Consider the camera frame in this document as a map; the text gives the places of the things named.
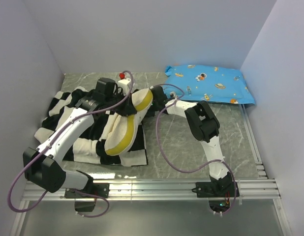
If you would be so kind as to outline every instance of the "gray wall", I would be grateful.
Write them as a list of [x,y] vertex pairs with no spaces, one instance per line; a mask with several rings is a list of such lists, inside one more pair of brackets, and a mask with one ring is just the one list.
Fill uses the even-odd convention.
[[[9,235],[15,213],[6,195],[22,169],[22,153],[60,88],[62,73],[21,0],[0,1],[0,236]],[[19,206],[22,179],[13,192]]]
[[294,235],[304,235],[304,0],[278,0],[242,71],[258,148]]
[[240,68],[275,0],[24,0],[63,72]]

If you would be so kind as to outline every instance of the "pillow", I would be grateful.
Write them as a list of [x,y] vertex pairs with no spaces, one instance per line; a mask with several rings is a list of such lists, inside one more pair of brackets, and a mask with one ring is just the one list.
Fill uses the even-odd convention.
[[[167,84],[185,91],[182,100],[255,104],[246,82],[239,70],[205,65],[167,66]],[[181,95],[178,89],[164,86],[167,97],[171,93]]]

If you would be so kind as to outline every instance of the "marble surface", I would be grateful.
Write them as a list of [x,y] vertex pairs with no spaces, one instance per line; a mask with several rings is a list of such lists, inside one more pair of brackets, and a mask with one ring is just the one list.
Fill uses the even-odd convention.
[[[138,89],[164,83],[164,73],[133,73]],[[71,92],[77,86],[90,90],[95,88],[100,77],[117,80],[118,73],[66,74],[61,90]],[[225,161],[229,163],[236,178],[259,177],[252,150],[238,105],[211,103],[210,107],[220,122],[220,144]],[[182,174],[173,170],[163,159],[155,137],[156,117],[144,119],[147,140],[147,166],[123,167],[103,166],[63,161],[67,170],[81,170],[95,178],[196,178],[209,177],[209,168],[192,174]],[[192,136],[186,119],[174,115],[163,115],[160,124],[163,149],[169,160],[177,167],[192,170],[206,162],[206,156],[198,141]]]

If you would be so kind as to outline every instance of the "towel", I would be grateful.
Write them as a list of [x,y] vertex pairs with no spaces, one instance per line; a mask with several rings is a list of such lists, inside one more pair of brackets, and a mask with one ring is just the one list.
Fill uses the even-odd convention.
[[[50,103],[47,117],[43,120],[41,128],[35,133],[35,138],[40,143],[45,142],[67,120],[75,108],[75,104],[87,93],[88,91],[83,87],[77,87],[72,93],[57,92]],[[74,142],[64,160],[127,167],[147,165],[146,139],[142,123],[138,125],[137,135],[127,151],[114,156],[106,154],[105,142],[118,116],[113,111],[106,111],[105,114],[102,114]]]

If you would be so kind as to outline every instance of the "gray floor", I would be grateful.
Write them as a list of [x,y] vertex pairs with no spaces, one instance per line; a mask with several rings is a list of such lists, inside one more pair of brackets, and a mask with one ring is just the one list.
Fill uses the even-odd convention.
[[[98,202],[99,214],[105,203]],[[245,200],[222,218],[208,201],[111,202],[95,219],[74,214],[74,202],[42,201],[26,214],[22,236],[282,236],[273,200]]]
[[[133,75],[138,89],[164,83],[167,78],[164,73],[134,73]],[[96,81],[100,77],[117,80],[118,73],[66,74],[61,90],[71,92],[77,86],[90,90],[95,88]],[[210,104],[210,106],[221,125],[219,136],[225,161],[229,163],[236,178],[259,177],[238,105],[215,103]],[[156,144],[155,118],[145,118],[144,129],[149,161],[147,166],[101,166],[66,161],[63,162],[62,166],[68,170],[88,172],[96,178],[208,178],[208,168],[203,168],[192,174],[182,174],[167,165]],[[206,161],[203,149],[192,136],[186,119],[173,115],[163,115],[160,135],[165,153],[177,167],[191,170]]]

